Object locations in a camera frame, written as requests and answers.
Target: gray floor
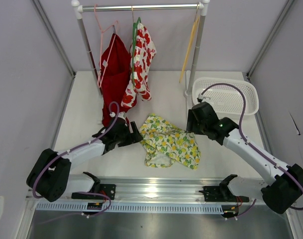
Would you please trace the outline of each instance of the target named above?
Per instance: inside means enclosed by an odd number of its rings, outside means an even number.
[[[74,215],[45,224],[65,212],[37,211],[29,239],[292,239],[285,215],[256,206],[238,221],[220,215],[105,213]]]

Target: dark red cloth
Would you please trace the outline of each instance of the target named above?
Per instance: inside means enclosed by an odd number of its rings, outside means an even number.
[[[119,104],[119,112],[127,112],[130,108],[124,108],[120,105],[122,97],[128,86],[130,80],[130,54],[126,50],[125,45],[121,41],[118,35],[113,34],[109,43],[109,47],[101,56],[101,76],[105,67],[103,66],[104,61],[107,61],[109,51],[111,49],[108,65],[104,77],[102,79],[101,90],[103,96],[103,119],[102,123],[104,126],[108,126],[111,117],[109,115],[109,104],[116,101]],[[111,107],[112,112],[117,112],[115,104]]]

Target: white table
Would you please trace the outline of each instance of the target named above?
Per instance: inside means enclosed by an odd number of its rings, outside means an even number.
[[[186,100],[183,96],[184,83],[179,84],[178,71],[149,72],[149,87],[152,100],[142,102],[130,109],[127,116],[140,128],[149,113],[155,113],[176,126],[185,129],[187,124]],[[198,77],[217,77],[244,80],[241,72],[197,72]],[[82,143],[102,127],[102,98],[98,96],[93,75],[83,71],[76,74],[55,150],[68,149]],[[255,117],[243,121],[244,132],[259,146],[263,147]],[[170,168],[151,168],[144,165],[145,149],[139,144],[116,148],[104,156],[85,162],[72,173],[88,171],[98,177],[132,178],[179,178],[208,179],[225,178],[230,174],[241,177],[259,178],[259,174],[232,151],[196,135],[202,157],[199,167],[193,171],[176,162]]]

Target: white laundry basket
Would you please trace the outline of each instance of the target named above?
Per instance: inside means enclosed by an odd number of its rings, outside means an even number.
[[[259,99],[255,87],[246,82],[210,77],[201,77],[195,80],[192,88],[192,100],[198,104],[198,95],[210,85],[216,83],[228,83],[239,88],[246,100],[244,116],[254,115],[259,109]],[[240,93],[229,86],[214,86],[203,95],[203,101],[212,105],[219,117],[240,118],[243,109],[243,99]]]

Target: lemon print cloth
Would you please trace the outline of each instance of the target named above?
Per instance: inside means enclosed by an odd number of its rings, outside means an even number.
[[[156,114],[149,114],[140,128],[143,136],[141,145],[146,149],[145,165],[150,167],[170,167],[179,162],[196,170],[201,153],[193,133],[174,126]]]

